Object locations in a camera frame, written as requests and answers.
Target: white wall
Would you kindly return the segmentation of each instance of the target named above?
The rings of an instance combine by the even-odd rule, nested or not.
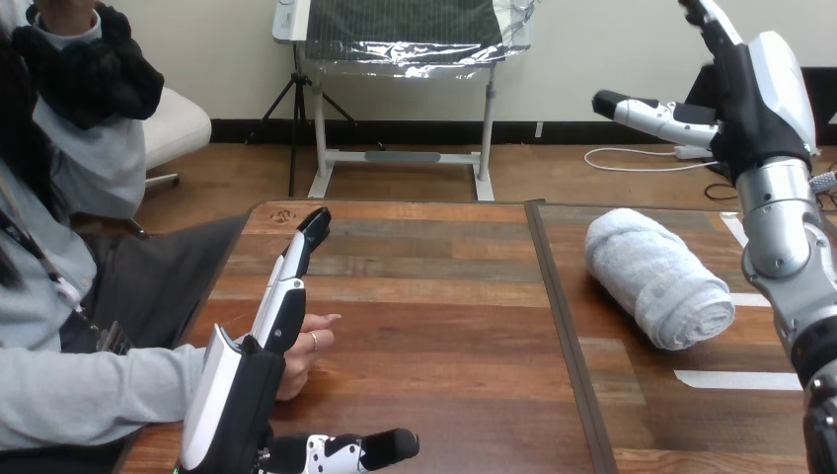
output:
[[[837,66],[837,1],[719,2],[745,40],[775,30],[801,65]],[[270,35],[274,0],[111,3],[167,85],[213,118],[260,118],[289,77],[290,48]],[[590,99],[603,88],[683,100],[710,58],[675,0],[543,0],[533,23],[533,47],[497,70],[498,120],[596,120]],[[485,96],[484,78],[342,76],[325,84],[356,119],[481,119]],[[289,118],[291,103],[273,116]]]

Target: robotic arm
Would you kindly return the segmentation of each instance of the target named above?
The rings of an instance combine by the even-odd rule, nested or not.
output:
[[[276,260],[251,332],[241,344],[215,326],[203,375],[184,422],[176,474],[354,474],[387,467],[419,453],[419,440],[397,429],[361,436],[298,434],[272,437],[268,423],[285,369],[284,353],[305,317],[311,253],[328,237],[322,207],[298,227]]]
[[[744,44],[713,0],[679,0],[714,56],[723,122],[711,109],[602,91],[593,109],[618,123],[710,148],[729,165],[749,243],[741,267],[771,302],[804,387],[808,468],[837,471],[837,273],[810,180],[813,113],[797,60],[774,32]]]

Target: wooden table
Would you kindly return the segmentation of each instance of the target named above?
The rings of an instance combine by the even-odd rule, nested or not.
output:
[[[338,343],[278,434],[415,431],[421,454],[387,472],[803,472],[801,392],[701,390],[674,369],[792,371],[769,308],[692,350],[649,346],[584,269],[607,208],[278,201],[257,207],[193,327],[244,334],[275,257],[309,211],[332,235],[314,254],[308,309],[340,312]],[[733,291],[741,248],[716,211],[643,210]],[[143,430],[122,472],[171,472],[178,424]]]
[[[248,331],[276,256],[320,202],[251,214],[190,342]],[[404,427],[418,458],[392,473],[592,472],[523,204],[328,202],[308,310],[340,312],[338,343],[276,433]],[[167,473],[181,427],[145,429],[123,472]]]

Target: tripod stand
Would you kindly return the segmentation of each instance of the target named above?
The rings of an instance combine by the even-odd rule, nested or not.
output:
[[[296,128],[297,125],[300,127],[304,127],[307,125],[307,120],[305,119],[305,96],[303,94],[303,88],[305,86],[313,86],[311,79],[308,77],[307,74],[302,72],[302,68],[299,65],[299,53],[297,51],[296,43],[293,44],[293,69],[294,72],[290,75],[290,80],[287,84],[285,84],[284,89],[282,92],[279,93],[279,97],[273,101],[273,104],[270,106],[270,109],[267,110],[267,113],[264,117],[262,117],[262,121],[253,128],[253,131],[250,132],[250,136],[245,140],[244,144],[248,145],[253,143],[253,139],[256,137],[256,132],[259,128],[264,128],[267,125],[267,119],[269,119],[270,115],[276,109],[276,106],[282,102],[285,95],[290,91],[291,87],[294,87],[294,96],[293,96],[293,121],[291,122],[291,136],[290,136],[290,178],[288,180],[288,197],[293,198],[293,188],[294,188],[294,175],[296,174]],[[328,94],[325,92],[323,94],[323,99],[326,100],[332,107],[335,108],[346,120],[348,120],[348,124],[350,126],[355,126],[354,118],[352,118],[338,103],[336,103]]]

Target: power strip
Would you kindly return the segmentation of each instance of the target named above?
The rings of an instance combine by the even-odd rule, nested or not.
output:
[[[712,151],[700,146],[678,145],[674,147],[674,156],[678,160],[700,160],[712,158]]]

